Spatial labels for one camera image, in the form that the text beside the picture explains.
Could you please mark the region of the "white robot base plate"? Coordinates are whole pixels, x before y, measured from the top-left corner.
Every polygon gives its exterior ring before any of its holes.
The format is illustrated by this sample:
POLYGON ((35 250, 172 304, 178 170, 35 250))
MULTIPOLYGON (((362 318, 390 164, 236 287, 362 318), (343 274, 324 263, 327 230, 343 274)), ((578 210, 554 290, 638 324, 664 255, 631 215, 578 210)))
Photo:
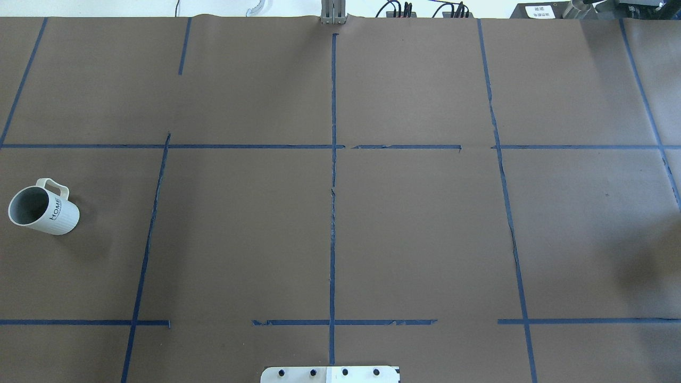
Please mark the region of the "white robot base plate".
POLYGON ((401 382, 401 374, 389 365, 271 367, 260 382, 401 382))

